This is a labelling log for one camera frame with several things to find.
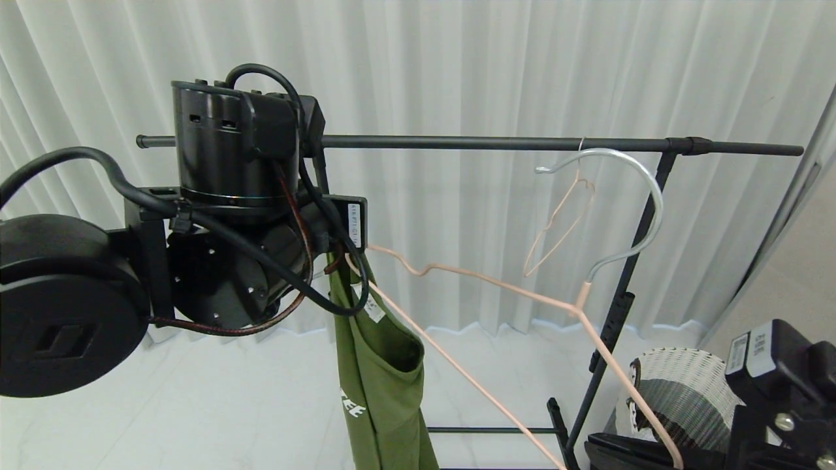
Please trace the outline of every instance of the beige wall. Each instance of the beige wall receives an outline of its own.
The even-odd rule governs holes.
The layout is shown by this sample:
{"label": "beige wall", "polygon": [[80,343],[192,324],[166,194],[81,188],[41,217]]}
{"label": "beige wall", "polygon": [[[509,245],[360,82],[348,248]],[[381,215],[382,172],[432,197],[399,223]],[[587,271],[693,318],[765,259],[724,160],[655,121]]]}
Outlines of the beige wall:
{"label": "beige wall", "polygon": [[788,228],[702,348],[722,358],[732,340],[773,318],[813,342],[836,343],[836,169],[825,166]]}

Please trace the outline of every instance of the clothes rack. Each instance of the clothes rack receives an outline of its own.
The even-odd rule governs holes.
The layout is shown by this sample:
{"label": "clothes rack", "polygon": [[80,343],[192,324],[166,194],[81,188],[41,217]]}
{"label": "clothes rack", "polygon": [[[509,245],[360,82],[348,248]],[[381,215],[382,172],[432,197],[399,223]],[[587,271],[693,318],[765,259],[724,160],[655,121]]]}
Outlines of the clothes rack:
{"label": "clothes rack", "polygon": [[[139,148],[173,147],[173,135],[138,135]],[[702,137],[668,137],[665,139],[603,139],[603,138],[546,138],[546,137],[475,137],[475,136],[418,136],[418,135],[324,135],[321,146],[311,155],[317,183],[323,193],[329,190],[325,174],[324,148],[353,149],[421,149],[460,151],[579,151],[583,148],[604,147],[624,152],[653,152],[661,157],[656,166],[655,179],[660,189],[665,189],[668,176],[679,156],[698,156],[707,153],[752,154],[771,156],[800,156],[801,146],[758,144],[747,142],[712,141]],[[645,237],[655,213],[653,201],[648,197],[635,230],[633,243]],[[601,340],[612,351],[619,339],[635,295],[627,289],[635,271],[639,254],[624,263],[618,286],[610,302],[606,320],[601,329]],[[572,470],[579,470],[574,455],[574,446],[586,422],[589,410],[598,393],[607,365],[597,351],[592,354],[589,371],[592,372],[584,399],[581,403],[571,431],[565,425],[560,407],[555,398],[547,402],[547,412],[553,427],[529,428],[535,434],[554,433],[558,439],[563,460]],[[516,427],[428,427],[430,433],[490,433],[518,434]]]}

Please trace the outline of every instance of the barcode sticker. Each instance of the barcode sticker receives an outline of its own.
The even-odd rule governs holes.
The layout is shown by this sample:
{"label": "barcode sticker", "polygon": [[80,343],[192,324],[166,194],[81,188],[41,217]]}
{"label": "barcode sticker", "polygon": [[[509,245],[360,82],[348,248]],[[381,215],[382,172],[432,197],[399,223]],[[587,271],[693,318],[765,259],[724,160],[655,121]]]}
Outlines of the barcode sticker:
{"label": "barcode sticker", "polygon": [[[357,298],[359,299],[360,293],[363,292],[363,285],[362,284],[351,284],[351,287],[354,288],[354,291],[357,293]],[[386,316],[386,312],[377,304],[375,301],[375,297],[369,291],[369,299],[366,300],[366,306],[364,307],[367,314],[369,314],[369,318],[375,323],[379,323],[383,317]]]}
{"label": "barcode sticker", "polygon": [[743,369],[746,363],[746,346],[749,344],[749,334],[745,333],[731,342],[729,361],[726,363],[726,375],[734,374]]}
{"label": "barcode sticker", "polygon": [[349,237],[357,248],[363,247],[363,228],[360,225],[360,204],[349,204]]}
{"label": "barcode sticker", "polygon": [[772,360],[772,321],[758,326],[749,336],[751,339],[746,354],[749,376],[758,377],[775,370],[775,361]]}

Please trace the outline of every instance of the silver bolt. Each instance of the silver bolt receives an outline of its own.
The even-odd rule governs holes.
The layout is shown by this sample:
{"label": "silver bolt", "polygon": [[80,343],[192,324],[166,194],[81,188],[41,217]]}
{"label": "silver bolt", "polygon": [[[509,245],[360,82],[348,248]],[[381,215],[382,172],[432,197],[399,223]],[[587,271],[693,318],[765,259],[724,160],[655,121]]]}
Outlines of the silver bolt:
{"label": "silver bolt", "polygon": [[775,427],[781,431],[790,432],[795,429],[795,421],[787,413],[778,413],[775,415]]}
{"label": "silver bolt", "polygon": [[816,461],[816,465],[821,470],[836,470],[836,458],[833,458],[832,455],[822,455]]}

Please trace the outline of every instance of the green t-shirt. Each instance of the green t-shirt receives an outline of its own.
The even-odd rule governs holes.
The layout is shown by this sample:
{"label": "green t-shirt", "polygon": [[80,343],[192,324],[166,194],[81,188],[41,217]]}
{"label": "green t-shirt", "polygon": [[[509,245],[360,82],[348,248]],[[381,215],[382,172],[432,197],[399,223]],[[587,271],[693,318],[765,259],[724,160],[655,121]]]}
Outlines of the green t-shirt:
{"label": "green t-shirt", "polygon": [[[368,261],[363,263],[374,280]],[[351,306],[359,282],[344,264],[330,275],[331,299]],[[421,415],[424,345],[377,294],[375,306],[334,316],[339,384],[357,470],[438,470]]]}

